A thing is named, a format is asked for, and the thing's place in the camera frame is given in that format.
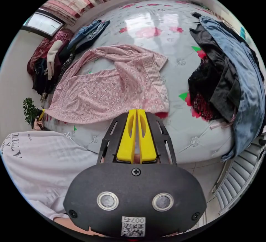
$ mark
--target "qr code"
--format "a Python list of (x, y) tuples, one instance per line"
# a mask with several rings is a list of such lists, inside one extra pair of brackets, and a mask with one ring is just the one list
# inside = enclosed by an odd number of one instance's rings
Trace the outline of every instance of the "qr code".
[(145, 236), (145, 218), (123, 217), (121, 236)]

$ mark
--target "black lace garment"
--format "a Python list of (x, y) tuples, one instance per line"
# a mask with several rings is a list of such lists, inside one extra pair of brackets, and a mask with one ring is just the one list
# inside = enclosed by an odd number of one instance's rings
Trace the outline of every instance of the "black lace garment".
[(222, 71), (218, 71), (205, 57), (188, 79), (190, 102), (194, 110), (209, 121), (222, 118), (221, 114), (210, 103), (221, 75)]

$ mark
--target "window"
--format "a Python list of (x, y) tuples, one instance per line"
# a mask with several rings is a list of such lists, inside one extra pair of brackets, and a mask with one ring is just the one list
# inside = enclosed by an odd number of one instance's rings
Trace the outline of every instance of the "window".
[(64, 22), (45, 10), (38, 9), (21, 27), (45, 38), (52, 39), (55, 33), (64, 26)]

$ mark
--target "screw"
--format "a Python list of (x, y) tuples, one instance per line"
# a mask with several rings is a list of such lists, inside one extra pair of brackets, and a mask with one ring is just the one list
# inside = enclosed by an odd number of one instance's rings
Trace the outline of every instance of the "screw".
[(138, 169), (138, 168), (134, 168), (134, 169), (132, 169), (132, 175), (133, 176), (139, 176), (140, 175), (140, 169)]
[(198, 217), (200, 216), (200, 213), (199, 212), (196, 212), (195, 214), (192, 215), (191, 219), (193, 221), (196, 221), (198, 219)]
[(68, 213), (70, 214), (70, 216), (72, 218), (77, 218), (78, 217), (78, 214), (74, 210), (69, 210)]

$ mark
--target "mattress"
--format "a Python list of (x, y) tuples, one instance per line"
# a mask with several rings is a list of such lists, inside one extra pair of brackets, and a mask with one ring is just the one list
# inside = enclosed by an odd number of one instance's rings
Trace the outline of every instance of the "mattress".
[[(102, 21), (111, 23), (100, 35), (93, 48), (117, 44), (135, 44), (168, 57), (160, 71), (167, 87), (170, 111), (163, 120), (168, 130), (177, 163), (200, 162), (222, 156), (234, 144), (231, 127), (216, 126), (222, 120), (207, 122), (199, 117), (188, 105), (188, 78), (200, 64), (201, 51), (189, 33), (199, 20), (191, 15), (196, 11), (202, 15), (216, 17), (204, 8), (187, 2), (172, 0), (139, 1), (113, 9), (102, 15)], [(80, 58), (84, 52), (75, 57)], [(99, 58), (86, 63), (79, 75), (113, 69), (111, 61)], [(43, 105), (48, 108), (52, 94)], [(95, 153), (99, 152), (103, 139), (112, 120), (95, 124), (63, 123), (45, 116), (44, 125), (57, 132), (68, 133), (79, 145)]]

